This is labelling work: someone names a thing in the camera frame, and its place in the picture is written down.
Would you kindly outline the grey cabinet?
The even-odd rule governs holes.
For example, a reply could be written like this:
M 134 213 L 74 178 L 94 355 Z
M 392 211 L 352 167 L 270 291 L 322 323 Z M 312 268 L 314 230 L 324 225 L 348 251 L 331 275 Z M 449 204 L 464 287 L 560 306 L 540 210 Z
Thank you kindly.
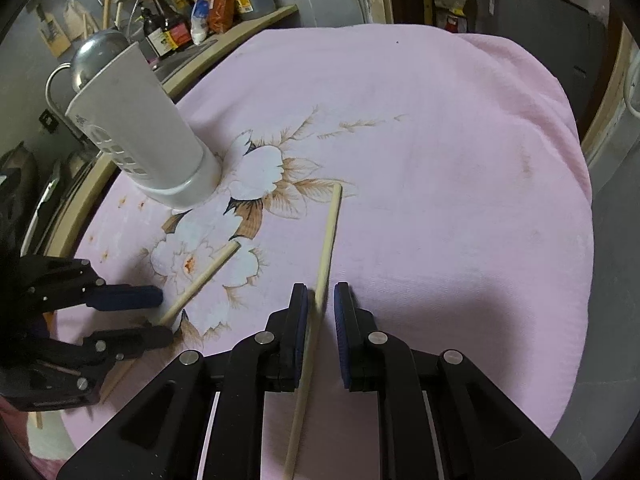
M 560 82 L 579 119 L 587 111 L 603 58 L 606 29 L 565 0 L 476 0 L 474 32 L 514 41 Z

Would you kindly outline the dark soy sauce bottle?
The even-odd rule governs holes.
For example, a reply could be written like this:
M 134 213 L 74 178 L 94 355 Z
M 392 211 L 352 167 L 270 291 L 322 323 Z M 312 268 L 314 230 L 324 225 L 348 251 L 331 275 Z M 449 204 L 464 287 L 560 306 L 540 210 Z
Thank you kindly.
M 152 0 L 158 15 L 163 21 L 163 31 L 169 36 L 171 44 L 177 51 L 192 46 L 189 23 L 186 18 L 175 11 L 167 0 Z

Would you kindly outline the chrome sink faucet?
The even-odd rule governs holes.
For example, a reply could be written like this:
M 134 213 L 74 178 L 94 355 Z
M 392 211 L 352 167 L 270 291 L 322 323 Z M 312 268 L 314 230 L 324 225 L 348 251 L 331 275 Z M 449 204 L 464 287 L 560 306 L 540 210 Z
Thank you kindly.
M 69 70 L 70 63 L 62 63 L 52 70 L 44 84 L 44 99 L 46 100 L 48 110 L 50 110 L 55 118 L 62 122 L 73 136 L 77 136 L 74 124 L 66 117 L 64 110 L 62 110 L 60 104 L 58 104 L 58 98 L 55 96 L 55 85 L 58 77 Z

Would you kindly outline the white plastic utensil holder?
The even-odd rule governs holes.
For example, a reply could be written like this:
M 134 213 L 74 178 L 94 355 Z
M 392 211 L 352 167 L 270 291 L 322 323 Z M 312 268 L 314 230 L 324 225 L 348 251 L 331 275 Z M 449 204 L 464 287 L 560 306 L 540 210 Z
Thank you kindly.
M 220 182 L 220 162 L 182 118 L 135 44 L 76 93 L 66 117 L 142 193 L 171 209 L 206 202 Z

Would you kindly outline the silver ladle spoon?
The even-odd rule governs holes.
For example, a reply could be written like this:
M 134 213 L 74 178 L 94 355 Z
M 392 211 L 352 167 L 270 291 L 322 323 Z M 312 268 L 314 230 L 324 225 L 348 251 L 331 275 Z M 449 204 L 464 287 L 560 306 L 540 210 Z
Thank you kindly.
M 101 30 L 85 40 L 70 61 L 74 91 L 79 92 L 84 88 L 129 46 L 126 36 L 115 29 Z

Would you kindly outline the dark bamboo chopstick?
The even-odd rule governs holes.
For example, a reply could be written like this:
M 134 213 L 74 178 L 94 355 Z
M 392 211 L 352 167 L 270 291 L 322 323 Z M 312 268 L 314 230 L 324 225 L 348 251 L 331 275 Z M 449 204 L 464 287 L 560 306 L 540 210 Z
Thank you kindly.
M 314 288 L 314 303 L 309 310 L 307 321 L 302 374 L 300 375 L 300 381 L 296 391 L 293 420 L 283 466 L 282 478 L 285 480 L 295 478 L 300 439 L 302 438 L 304 428 L 312 376 L 314 376 L 314 356 L 317 351 L 319 332 L 324 318 L 324 307 L 326 306 L 326 291 L 329 286 L 332 252 L 337 230 L 338 215 L 340 214 L 342 194 L 343 187 L 341 183 L 334 183 L 328 218 L 326 218 L 326 232 L 324 232 L 323 237 L 317 283 Z
M 176 302 L 160 318 L 160 325 L 171 328 L 184 307 L 196 296 L 209 280 L 238 252 L 241 244 L 236 240 L 230 240 L 221 249 L 218 256 L 210 263 L 204 272 L 189 285 Z M 117 385 L 129 373 L 136 360 L 127 360 L 119 364 L 111 377 L 107 378 L 100 391 L 100 403 L 104 404 Z

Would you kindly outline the pink floral table cloth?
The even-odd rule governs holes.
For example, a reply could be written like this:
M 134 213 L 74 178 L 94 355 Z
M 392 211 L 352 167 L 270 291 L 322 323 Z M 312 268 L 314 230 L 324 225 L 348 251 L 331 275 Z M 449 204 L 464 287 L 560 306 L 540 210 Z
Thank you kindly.
M 591 185 L 558 81 L 510 40 L 431 26 L 266 30 L 180 115 L 221 179 L 178 211 L 123 172 L 78 252 L 155 285 L 157 312 L 79 309 L 58 334 L 161 326 L 104 404 L 66 413 L 63 479 L 283 479 L 295 396 L 266 390 L 295 283 L 309 310 L 334 183 L 343 187 L 294 479 L 574 479 L 551 442 L 587 330 Z M 342 381 L 334 287 L 378 330 L 382 388 Z

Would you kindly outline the orange snack bag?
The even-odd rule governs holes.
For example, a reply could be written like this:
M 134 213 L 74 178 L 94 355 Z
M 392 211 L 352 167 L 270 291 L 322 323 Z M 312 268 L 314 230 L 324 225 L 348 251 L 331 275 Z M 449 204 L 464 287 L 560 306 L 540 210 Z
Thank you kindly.
M 208 27 L 216 35 L 224 34 L 232 27 L 235 0 L 212 0 L 209 5 Z

